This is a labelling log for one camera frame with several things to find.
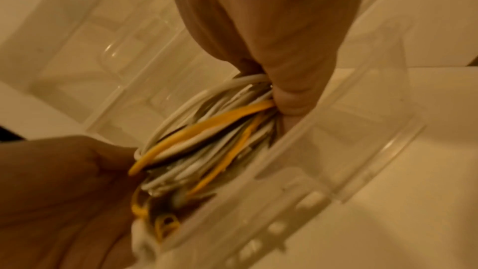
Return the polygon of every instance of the bundle of wires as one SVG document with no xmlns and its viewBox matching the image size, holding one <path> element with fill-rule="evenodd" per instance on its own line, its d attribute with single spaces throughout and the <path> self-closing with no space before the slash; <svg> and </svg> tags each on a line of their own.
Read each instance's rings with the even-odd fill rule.
<svg viewBox="0 0 478 269">
<path fill-rule="evenodd" d="M 161 242 L 270 148 L 277 117 L 265 75 L 193 97 L 136 151 L 129 175 L 147 177 L 132 197 L 133 214 Z"/>
</svg>

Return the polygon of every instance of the transparent plastic box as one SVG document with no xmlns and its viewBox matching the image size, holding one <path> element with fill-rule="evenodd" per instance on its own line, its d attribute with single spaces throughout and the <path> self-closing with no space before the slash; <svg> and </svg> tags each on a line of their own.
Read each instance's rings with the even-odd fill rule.
<svg viewBox="0 0 478 269">
<path fill-rule="evenodd" d="M 304 214 L 379 173 L 424 126 L 409 95 L 406 28 L 391 20 L 347 39 L 316 109 L 172 234 L 157 267 L 246 268 Z M 141 145 L 189 98 L 237 73 L 201 50 L 173 0 L 100 0 L 68 35 L 32 68 L 25 92 L 117 144 Z"/>
</svg>

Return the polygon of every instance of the hand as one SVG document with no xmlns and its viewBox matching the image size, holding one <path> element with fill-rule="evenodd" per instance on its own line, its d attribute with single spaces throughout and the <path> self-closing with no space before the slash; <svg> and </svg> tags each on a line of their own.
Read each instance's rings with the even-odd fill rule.
<svg viewBox="0 0 478 269">
<path fill-rule="evenodd" d="M 176 0 L 194 39 L 244 73 L 265 72 L 287 129 L 312 110 L 361 0 Z"/>
<path fill-rule="evenodd" d="M 133 162 L 88 137 L 0 144 L 0 268 L 131 265 Z"/>
</svg>

